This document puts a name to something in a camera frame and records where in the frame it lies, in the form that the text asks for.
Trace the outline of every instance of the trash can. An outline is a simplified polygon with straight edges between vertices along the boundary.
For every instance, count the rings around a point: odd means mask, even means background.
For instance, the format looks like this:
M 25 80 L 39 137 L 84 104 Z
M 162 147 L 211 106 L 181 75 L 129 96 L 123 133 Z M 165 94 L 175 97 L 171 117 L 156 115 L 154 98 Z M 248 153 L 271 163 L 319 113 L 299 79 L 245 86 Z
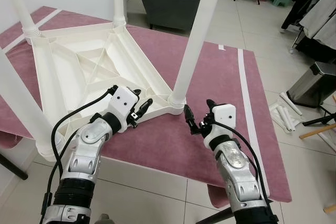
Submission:
M 315 62 L 287 91 L 287 96 L 294 104 L 316 108 L 334 91 L 336 65 Z

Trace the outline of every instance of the tiled floor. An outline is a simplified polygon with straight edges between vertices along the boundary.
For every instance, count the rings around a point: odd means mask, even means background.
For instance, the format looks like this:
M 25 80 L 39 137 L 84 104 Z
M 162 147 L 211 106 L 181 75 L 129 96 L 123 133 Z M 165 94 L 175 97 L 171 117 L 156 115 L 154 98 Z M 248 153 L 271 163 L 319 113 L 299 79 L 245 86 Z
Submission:
M 130 24 L 148 26 L 141 0 L 129 0 L 128 10 Z M 258 6 L 255 0 L 219 0 L 206 37 L 210 42 L 255 52 L 269 104 L 278 99 L 278 92 L 290 88 L 312 63 L 297 52 L 293 55 L 288 52 L 295 32 L 279 33 L 289 10 L 270 3 Z M 325 106 L 336 111 L 332 99 L 326 100 Z M 301 109 L 307 119 L 320 115 L 317 110 Z M 294 133 L 286 134 L 275 125 L 293 197 L 291 203 L 272 203 L 280 223 L 336 223 L 336 213 L 326 215 L 322 210 L 336 204 L 336 153 L 319 137 L 304 141 L 298 138 L 311 129 L 301 125 Z M 20 182 L 0 209 L 1 224 L 37 223 L 50 165 L 36 157 L 28 170 L 29 179 Z M 111 159 L 103 159 L 92 200 L 92 220 L 105 212 L 117 224 L 192 224 L 217 211 L 203 183 Z M 235 222 L 230 219 L 221 223 Z

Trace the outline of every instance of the white plastic part on floor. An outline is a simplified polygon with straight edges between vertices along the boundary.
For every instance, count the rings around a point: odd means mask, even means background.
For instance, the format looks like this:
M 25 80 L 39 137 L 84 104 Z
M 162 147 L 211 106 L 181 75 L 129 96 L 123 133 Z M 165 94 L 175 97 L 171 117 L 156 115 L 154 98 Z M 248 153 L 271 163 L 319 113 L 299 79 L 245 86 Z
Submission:
M 67 113 L 96 99 L 113 85 L 140 89 L 137 108 L 152 98 L 142 121 L 171 113 L 170 87 L 148 60 L 125 26 L 113 23 L 48 30 L 32 39 L 43 112 L 52 125 Z M 67 139 L 107 108 L 110 96 L 74 116 L 61 127 Z

